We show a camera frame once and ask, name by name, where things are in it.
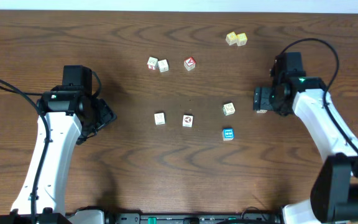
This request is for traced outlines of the wooden block number 8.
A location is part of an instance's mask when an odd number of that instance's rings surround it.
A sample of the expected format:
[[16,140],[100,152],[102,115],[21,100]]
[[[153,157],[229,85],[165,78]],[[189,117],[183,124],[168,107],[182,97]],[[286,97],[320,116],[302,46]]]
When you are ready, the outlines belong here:
[[235,107],[232,102],[223,105],[223,112],[225,116],[229,116],[235,113]]

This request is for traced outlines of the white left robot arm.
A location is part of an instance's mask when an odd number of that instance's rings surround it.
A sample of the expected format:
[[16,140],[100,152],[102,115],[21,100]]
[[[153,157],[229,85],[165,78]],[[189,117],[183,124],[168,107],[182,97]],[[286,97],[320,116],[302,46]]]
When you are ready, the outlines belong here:
[[116,115],[104,100],[81,90],[47,91],[37,109],[37,140],[29,170],[0,223],[114,223],[114,215],[101,208],[85,207],[68,215],[65,192],[75,146],[96,136]]

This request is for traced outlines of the plain wooden block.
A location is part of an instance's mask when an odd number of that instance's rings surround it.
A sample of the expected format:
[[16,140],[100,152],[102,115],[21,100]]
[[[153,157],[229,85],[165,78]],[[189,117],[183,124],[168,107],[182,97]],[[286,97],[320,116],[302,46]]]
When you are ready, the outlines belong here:
[[165,124],[165,115],[164,115],[164,113],[155,113],[154,118],[155,118],[155,124],[156,125]]

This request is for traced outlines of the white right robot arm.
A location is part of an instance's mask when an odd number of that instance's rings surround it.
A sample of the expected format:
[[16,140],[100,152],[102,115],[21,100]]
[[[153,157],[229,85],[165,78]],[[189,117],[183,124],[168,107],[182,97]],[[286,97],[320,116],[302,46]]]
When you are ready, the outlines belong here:
[[299,117],[323,160],[309,199],[284,206],[282,221],[358,221],[358,139],[335,109],[322,79],[289,78],[272,87],[257,87],[253,104],[258,113]]

